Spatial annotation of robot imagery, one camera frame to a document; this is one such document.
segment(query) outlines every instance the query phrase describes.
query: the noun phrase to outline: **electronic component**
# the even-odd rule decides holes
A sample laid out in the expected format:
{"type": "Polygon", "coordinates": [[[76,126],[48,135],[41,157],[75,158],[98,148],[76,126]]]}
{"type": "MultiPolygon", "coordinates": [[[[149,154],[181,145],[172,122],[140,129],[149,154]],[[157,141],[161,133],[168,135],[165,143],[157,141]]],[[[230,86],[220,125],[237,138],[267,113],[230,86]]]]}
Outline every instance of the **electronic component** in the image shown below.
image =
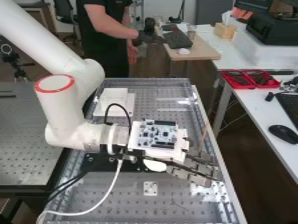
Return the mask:
{"type": "Polygon", "coordinates": [[[144,120],[140,126],[138,146],[174,149],[178,125],[173,121],[144,120]]]}
{"type": "Polygon", "coordinates": [[[181,30],[165,33],[164,37],[172,49],[190,48],[193,46],[193,42],[181,30]]]}

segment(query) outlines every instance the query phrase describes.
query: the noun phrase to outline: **computer mouse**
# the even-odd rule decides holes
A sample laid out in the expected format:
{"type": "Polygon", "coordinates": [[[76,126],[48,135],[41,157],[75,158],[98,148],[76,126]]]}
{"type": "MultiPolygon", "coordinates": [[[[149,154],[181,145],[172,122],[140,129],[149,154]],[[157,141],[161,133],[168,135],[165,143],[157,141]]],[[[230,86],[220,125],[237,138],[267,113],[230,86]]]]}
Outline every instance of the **computer mouse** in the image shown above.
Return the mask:
{"type": "Polygon", "coordinates": [[[181,48],[181,49],[178,50],[178,54],[188,55],[188,54],[190,54],[190,50],[186,49],[186,48],[181,48]]]}
{"type": "Polygon", "coordinates": [[[273,135],[275,135],[278,138],[281,138],[287,143],[290,143],[293,145],[298,144],[298,135],[289,127],[286,127],[283,125],[273,125],[269,128],[269,131],[273,135]]]}

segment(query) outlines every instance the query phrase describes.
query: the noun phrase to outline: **white box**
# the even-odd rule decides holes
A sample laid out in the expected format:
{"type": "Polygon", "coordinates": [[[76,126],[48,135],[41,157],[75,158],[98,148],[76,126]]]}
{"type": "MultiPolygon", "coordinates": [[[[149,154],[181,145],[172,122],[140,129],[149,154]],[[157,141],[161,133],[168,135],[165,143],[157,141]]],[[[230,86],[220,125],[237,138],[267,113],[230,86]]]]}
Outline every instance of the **white box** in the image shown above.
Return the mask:
{"type": "Polygon", "coordinates": [[[298,46],[265,45],[247,30],[241,29],[233,44],[245,58],[259,67],[278,65],[281,69],[298,68],[298,46]]]}

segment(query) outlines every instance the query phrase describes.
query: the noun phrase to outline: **glass table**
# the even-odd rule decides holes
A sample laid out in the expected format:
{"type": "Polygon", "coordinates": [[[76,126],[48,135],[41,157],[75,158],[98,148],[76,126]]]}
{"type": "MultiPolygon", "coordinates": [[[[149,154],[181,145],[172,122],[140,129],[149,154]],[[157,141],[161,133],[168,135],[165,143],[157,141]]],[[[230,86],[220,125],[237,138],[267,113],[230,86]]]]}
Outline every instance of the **glass table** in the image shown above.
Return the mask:
{"type": "MultiPolygon", "coordinates": [[[[95,117],[93,111],[104,88],[128,88],[129,93],[136,93],[132,120],[149,118],[176,121],[180,128],[188,129],[194,143],[190,154],[198,154],[200,140],[210,125],[201,99],[188,79],[106,79],[96,92],[87,114],[92,123],[102,123],[102,117],[95,117]]],[[[109,117],[108,120],[122,126],[128,125],[124,117],[109,117]]],[[[93,212],[77,217],[47,215],[44,223],[246,223],[212,131],[208,131],[202,150],[216,158],[224,175],[224,181],[213,181],[210,188],[168,173],[121,172],[106,201],[93,212]],[[146,181],[157,183],[157,196],[144,195],[146,181]]],[[[72,152],[60,183],[80,173],[85,153],[72,152]]],[[[45,209],[60,212],[89,209],[104,196],[113,175],[113,172],[91,172],[56,197],[45,209]]]]}

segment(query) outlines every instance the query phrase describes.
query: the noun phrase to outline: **cardboard box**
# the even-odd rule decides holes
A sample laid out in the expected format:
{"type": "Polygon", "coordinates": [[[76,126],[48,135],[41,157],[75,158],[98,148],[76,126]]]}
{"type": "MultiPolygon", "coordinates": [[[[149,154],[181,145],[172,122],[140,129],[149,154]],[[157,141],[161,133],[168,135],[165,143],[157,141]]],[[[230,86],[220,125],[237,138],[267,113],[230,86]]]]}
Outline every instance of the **cardboard box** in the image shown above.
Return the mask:
{"type": "Polygon", "coordinates": [[[233,39],[237,27],[234,25],[225,26],[216,23],[214,34],[222,39],[233,39]]]}

